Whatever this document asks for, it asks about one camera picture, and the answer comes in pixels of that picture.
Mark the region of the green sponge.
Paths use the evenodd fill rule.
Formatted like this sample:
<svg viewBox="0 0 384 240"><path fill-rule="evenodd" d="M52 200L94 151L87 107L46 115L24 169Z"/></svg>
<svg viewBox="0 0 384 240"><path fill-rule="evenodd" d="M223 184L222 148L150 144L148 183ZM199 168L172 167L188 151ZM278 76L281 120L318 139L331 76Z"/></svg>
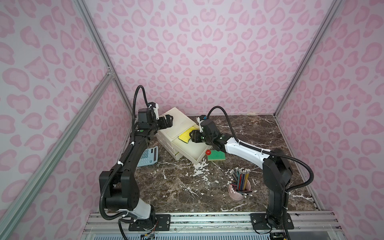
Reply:
<svg viewBox="0 0 384 240"><path fill-rule="evenodd" d="M225 161L226 155L224 152L216 150L207 150L206 151L208 161Z"/></svg>

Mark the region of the yellow sponge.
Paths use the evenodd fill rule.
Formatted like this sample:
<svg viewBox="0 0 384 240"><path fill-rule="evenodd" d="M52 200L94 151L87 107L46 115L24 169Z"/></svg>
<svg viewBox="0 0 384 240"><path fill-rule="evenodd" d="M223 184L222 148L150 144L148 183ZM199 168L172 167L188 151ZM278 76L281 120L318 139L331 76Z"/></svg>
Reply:
<svg viewBox="0 0 384 240"><path fill-rule="evenodd" d="M189 129L187 129L186 131L184 131L181 135L179 135L179 136L178 136L178 139L179 139L180 141L182 141L183 143L188 144L189 141L190 141L190 139L191 139L190 133L191 133L192 131L195 131L195 130L197 130L197 128L195 128L195 127L190 127Z"/></svg>

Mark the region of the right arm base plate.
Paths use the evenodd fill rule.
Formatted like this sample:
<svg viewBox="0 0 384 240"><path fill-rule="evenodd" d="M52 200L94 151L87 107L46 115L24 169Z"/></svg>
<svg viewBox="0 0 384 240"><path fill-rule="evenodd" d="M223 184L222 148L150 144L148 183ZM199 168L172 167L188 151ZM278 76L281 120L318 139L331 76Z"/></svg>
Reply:
<svg viewBox="0 0 384 240"><path fill-rule="evenodd" d="M251 213L251 224L256 231L269 231L269 230L284 230L283 220L286 223L286 229L293 230L294 224L290 214L286 213L284 219L280 221L274 221L272 218L268 218L266 213Z"/></svg>

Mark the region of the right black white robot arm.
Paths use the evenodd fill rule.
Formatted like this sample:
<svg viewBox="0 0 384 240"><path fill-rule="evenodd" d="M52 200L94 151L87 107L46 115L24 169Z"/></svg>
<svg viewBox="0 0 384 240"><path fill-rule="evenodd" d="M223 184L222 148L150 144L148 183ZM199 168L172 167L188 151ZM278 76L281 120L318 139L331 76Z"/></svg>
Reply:
<svg viewBox="0 0 384 240"><path fill-rule="evenodd" d="M210 119L211 113L216 109L224 113L230 134L221 133L215 122ZM290 192L304 188L313 182L314 172L311 167L297 158L285 155L278 149L266 150L239 140L227 112L220 106L213 107L207 115L199 116L197 121L199 129L190 133L192 142L205 143L216 151L240 157L263 171L264 184L269 190L266 221L273 229L283 227L287 231ZM309 179L301 184L290 186L293 170L289 161L303 166L309 173Z"/></svg>

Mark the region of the cream plastic drawer cabinet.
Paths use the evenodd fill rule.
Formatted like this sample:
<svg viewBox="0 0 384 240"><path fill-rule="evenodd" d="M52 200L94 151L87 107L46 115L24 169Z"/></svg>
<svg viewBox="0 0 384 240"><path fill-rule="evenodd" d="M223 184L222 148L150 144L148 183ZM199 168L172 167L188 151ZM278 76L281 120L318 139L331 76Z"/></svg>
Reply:
<svg viewBox="0 0 384 240"><path fill-rule="evenodd" d="M195 122L177 108L172 108L167 111L163 114L163 117L166 115L173 117L173 126L164 130L159 130L156 137L158 142L167 150L167 152L178 161L183 154L172 146L172 141L179 140L179 135L194 126Z"/></svg>

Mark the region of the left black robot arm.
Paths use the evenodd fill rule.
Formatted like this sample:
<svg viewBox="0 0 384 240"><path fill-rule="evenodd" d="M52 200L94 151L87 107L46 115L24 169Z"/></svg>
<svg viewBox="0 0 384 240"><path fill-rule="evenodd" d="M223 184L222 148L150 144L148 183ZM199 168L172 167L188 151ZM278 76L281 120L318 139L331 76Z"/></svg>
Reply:
<svg viewBox="0 0 384 240"><path fill-rule="evenodd" d="M154 232L158 225L156 211L140 198L135 171L150 141L159 130L171 128L174 118L171 115L161 117L158 104L147 100L145 108L136 110L139 92L145 92L142 85L139 85L134 93L129 144L117 163L99 176L99 212L104 220L117 219L119 225L137 225L150 233Z"/></svg>

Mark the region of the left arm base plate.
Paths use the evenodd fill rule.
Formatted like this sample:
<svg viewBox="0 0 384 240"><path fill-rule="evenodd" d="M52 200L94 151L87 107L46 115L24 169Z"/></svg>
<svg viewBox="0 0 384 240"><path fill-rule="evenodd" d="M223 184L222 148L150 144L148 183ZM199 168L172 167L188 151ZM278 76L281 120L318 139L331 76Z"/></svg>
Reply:
<svg viewBox="0 0 384 240"><path fill-rule="evenodd" d="M171 215L169 214L156 214L151 215L146 220L137 220L130 224L130 232L149 232L152 230L165 232L170 230Z"/></svg>

